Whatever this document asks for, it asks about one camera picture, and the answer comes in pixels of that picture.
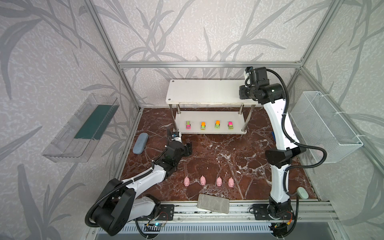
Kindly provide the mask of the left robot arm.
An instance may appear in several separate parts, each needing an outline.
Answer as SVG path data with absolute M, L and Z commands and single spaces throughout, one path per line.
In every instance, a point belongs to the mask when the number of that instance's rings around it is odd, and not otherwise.
M 170 141 L 146 171 L 125 180 L 112 179 L 85 215 L 85 224 L 102 228 L 110 236 L 119 233 L 126 223 L 144 216 L 158 216 L 160 201 L 154 197 L 138 198 L 152 186 L 169 178 L 183 157 L 193 153 L 192 143 Z

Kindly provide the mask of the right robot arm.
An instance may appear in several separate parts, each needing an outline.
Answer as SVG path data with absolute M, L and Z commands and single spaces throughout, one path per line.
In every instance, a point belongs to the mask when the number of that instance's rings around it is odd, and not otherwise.
M 302 166 L 312 169 L 320 166 L 327 159 L 323 147 L 301 144 L 293 130 L 288 115 L 289 93 L 282 77 L 265 67 L 247 67 L 244 72 L 245 83 L 239 87 L 241 100 L 253 100 L 262 105 L 270 118 L 276 146 L 265 152 L 272 169 L 272 189 L 269 197 L 269 211 L 272 216 L 285 213 L 291 206 L 292 194 L 289 192 L 289 172 L 295 169 L 292 159 L 306 150 L 316 150 L 323 154 L 315 164 Z

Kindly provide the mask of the pink green mixer truck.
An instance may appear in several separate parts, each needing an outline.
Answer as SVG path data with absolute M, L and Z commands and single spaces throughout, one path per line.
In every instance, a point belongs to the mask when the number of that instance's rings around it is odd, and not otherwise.
M 233 129 L 234 129 L 233 122 L 229 122 L 229 123 L 228 123 L 228 129 L 229 129 L 229 130 L 233 130 Z

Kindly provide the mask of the orange green mixer truck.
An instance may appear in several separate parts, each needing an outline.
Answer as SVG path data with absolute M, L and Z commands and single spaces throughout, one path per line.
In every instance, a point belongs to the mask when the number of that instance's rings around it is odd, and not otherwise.
M 219 129 L 221 127 L 221 122 L 219 121 L 219 120 L 217 120 L 216 122 L 215 122 L 215 128 L 216 129 Z

